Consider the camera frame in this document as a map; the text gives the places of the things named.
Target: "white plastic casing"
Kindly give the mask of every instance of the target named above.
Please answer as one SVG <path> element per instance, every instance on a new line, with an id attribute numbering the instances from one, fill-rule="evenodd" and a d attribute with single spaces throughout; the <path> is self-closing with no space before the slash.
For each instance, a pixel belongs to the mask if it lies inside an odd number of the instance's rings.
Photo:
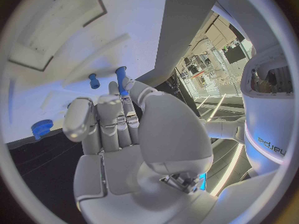
<path id="1" fill-rule="evenodd" d="M 294 94 L 252 90 L 252 69 L 257 70 L 265 63 L 275 63 L 282 58 L 284 55 L 279 46 L 257 54 L 246 64 L 241 81 L 246 112 L 246 153 L 259 175 L 277 169 L 284 160 L 294 122 Z"/>

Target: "light strip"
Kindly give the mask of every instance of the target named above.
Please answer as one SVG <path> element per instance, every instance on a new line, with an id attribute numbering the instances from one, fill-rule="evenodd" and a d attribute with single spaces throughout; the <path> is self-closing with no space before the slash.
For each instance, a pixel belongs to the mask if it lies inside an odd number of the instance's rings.
<path id="1" fill-rule="evenodd" d="M 256 144 L 256 142 L 253 140 L 253 138 L 250 136 L 247 125 L 245 123 L 245 134 L 246 137 L 248 139 L 248 141 L 251 143 L 251 145 L 261 154 L 263 154 L 266 158 L 269 158 L 270 160 L 272 160 L 273 162 L 276 162 L 278 164 L 282 164 L 283 161 L 281 159 L 278 159 L 272 155 L 270 155 L 269 153 L 267 153 L 265 150 L 263 150 L 259 145 Z"/>
<path id="2" fill-rule="evenodd" d="M 203 105 L 203 103 L 205 103 L 205 101 L 209 98 L 210 96 L 208 96 L 198 107 L 197 107 L 197 109 L 199 109 L 202 105 Z"/>
<path id="3" fill-rule="evenodd" d="M 230 162 L 228 169 L 226 170 L 226 172 L 224 173 L 223 177 L 220 179 L 219 183 L 216 185 L 216 187 L 213 189 L 213 191 L 210 193 L 212 196 L 216 196 L 219 191 L 223 188 L 224 184 L 226 183 L 227 179 L 229 178 L 229 176 L 231 175 L 232 171 L 234 170 L 234 167 L 238 161 L 238 158 L 241 154 L 243 145 L 242 144 L 238 144 L 237 150 L 235 152 L 235 155 L 232 159 L 232 161 Z"/>
<path id="4" fill-rule="evenodd" d="M 214 109 L 213 113 L 211 114 L 210 118 L 207 119 L 207 122 L 211 121 L 211 119 L 214 117 L 214 115 L 216 114 L 217 110 L 219 109 L 222 101 L 224 100 L 224 97 L 226 96 L 226 94 L 223 95 L 222 99 L 220 100 L 219 104 L 216 106 L 216 108 Z"/>

